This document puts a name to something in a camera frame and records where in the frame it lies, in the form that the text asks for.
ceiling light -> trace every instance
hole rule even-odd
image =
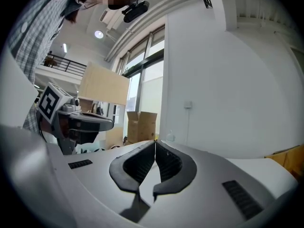
[[[101,39],[104,37],[104,34],[100,30],[98,30],[98,31],[95,31],[95,36],[96,36],[96,38]]]
[[[65,51],[65,53],[67,53],[67,45],[66,44],[63,44],[63,49],[64,49],[64,51]]]

plaid shirt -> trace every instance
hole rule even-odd
[[[32,84],[35,82],[36,67],[46,57],[65,16],[80,7],[77,0],[31,0],[20,14],[9,34],[8,46]],[[23,127],[39,133],[34,105]]]

round ceiling light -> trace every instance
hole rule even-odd
[[[104,34],[100,30],[98,30],[98,31],[95,31],[95,36],[96,36],[96,38],[101,39],[104,37]]]

white marker cube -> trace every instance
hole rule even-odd
[[[71,99],[73,97],[62,88],[48,83],[38,102],[38,110],[48,123],[52,124],[56,111],[65,103],[70,103]]]

black cable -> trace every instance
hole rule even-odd
[[[43,136],[42,130],[41,130],[41,122],[42,122],[42,118],[43,118],[43,116],[42,116],[42,115],[40,115],[39,122],[38,122],[38,129],[39,129],[39,133],[40,133],[41,137],[42,137],[42,138],[44,139],[44,141],[47,143],[47,141],[46,141],[45,137]]]

